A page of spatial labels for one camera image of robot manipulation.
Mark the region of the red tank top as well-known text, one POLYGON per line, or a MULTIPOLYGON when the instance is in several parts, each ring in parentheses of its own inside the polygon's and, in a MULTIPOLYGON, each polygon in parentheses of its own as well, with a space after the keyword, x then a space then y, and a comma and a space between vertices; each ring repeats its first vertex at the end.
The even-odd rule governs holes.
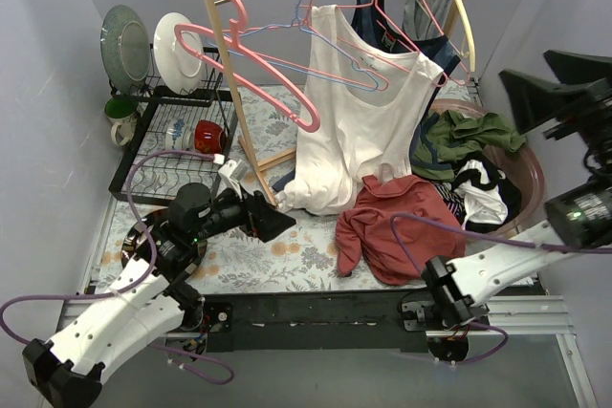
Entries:
POLYGON ((433 225, 461 227, 432 183, 414 175, 386 183, 368 175, 362 182, 355 205, 337 220, 340 276, 363 261, 378 281, 403 286, 418 279, 431 258, 465 255, 464 236, 433 225))

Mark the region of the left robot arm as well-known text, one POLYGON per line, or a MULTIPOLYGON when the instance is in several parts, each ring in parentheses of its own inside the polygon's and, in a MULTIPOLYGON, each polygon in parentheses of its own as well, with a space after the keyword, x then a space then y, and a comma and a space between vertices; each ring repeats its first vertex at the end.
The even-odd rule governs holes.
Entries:
POLYGON ((202 183, 182 186, 160 217, 143 222, 133 255, 101 298, 49 339, 26 345, 31 385, 54 407, 91 406, 110 376, 162 334, 202 324, 201 295, 186 280, 209 238, 238 228, 267 243, 293 225, 259 191, 227 188, 213 197, 202 183))

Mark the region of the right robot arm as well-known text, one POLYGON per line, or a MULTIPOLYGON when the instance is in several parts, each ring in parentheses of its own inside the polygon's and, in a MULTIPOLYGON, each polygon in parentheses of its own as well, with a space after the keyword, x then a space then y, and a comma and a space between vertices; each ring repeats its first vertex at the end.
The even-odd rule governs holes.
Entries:
POLYGON ((433 319, 444 329, 468 325, 493 296, 556 262, 611 252, 611 59, 558 50, 543 56, 555 81, 514 70, 499 74, 515 126, 525 134, 553 119, 545 138, 579 135, 590 178, 547 201, 545 220, 512 239, 491 237, 492 247, 476 254, 426 262, 421 277, 433 319))

